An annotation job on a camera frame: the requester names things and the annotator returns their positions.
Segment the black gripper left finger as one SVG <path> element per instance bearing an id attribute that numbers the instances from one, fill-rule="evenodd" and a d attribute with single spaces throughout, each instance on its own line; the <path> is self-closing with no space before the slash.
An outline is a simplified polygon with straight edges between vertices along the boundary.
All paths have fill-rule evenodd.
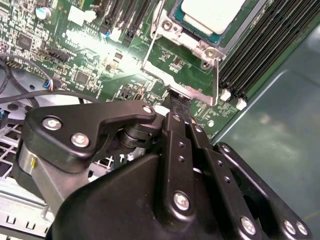
<path id="1" fill-rule="evenodd" d="M 56 215 L 78 189 L 146 155 L 192 154 L 187 122 L 142 100 L 41 107 L 22 129 L 22 165 Z"/>

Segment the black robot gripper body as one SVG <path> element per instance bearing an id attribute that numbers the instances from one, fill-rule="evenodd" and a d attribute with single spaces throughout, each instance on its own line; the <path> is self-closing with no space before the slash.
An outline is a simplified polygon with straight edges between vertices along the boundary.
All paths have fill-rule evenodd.
<path id="1" fill-rule="evenodd" d="M 148 154 L 72 193 L 51 240 L 233 240 L 220 197 L 193 156 Z"/>

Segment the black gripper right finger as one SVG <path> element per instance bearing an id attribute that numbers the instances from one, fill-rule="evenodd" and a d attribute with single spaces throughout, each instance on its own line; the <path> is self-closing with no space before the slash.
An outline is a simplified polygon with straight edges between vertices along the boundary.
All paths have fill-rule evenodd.
<path id="1" fill-rule="evenodd" d="M 228 144 L 212 145 L 182 98 L 195 173 L 195 222 L 182 240 L 311 240 L 310 228 Z"/>

